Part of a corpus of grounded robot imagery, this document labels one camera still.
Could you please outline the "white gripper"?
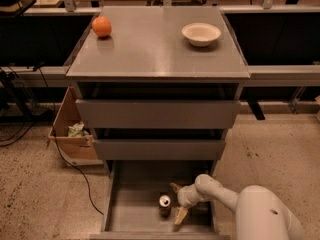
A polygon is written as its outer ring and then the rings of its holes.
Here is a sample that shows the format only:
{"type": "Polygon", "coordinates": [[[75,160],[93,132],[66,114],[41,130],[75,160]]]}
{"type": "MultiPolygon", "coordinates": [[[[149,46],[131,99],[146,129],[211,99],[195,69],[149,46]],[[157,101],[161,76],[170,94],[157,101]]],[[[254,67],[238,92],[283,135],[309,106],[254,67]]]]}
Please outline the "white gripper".
{"type": "Polygon", "coordinates": [[[177,208],[174,219],[175,225],[180,225],[188,214],[188,209],[201,201],[202,195],[197,191],[194,184],[182,187],[176,183],[170,183],[169,186],[177,194],[178,203],[182,207],[177,208]]]}

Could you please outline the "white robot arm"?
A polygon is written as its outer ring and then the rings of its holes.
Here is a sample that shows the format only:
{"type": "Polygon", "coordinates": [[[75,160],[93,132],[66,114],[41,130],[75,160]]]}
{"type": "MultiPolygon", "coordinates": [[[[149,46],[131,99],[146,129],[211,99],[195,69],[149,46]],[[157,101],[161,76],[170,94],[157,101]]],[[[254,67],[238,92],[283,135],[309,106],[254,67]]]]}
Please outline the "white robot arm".
{"type": "Polygon", "coordinates": [[[217,200],[235,214],[236,240],[303,240],[300,220],[265,187],[250,185],[237,193],[207,174],[198,175],[191,185],[170,186],[179,204],[175,225],[198,203],[217,200]]]}

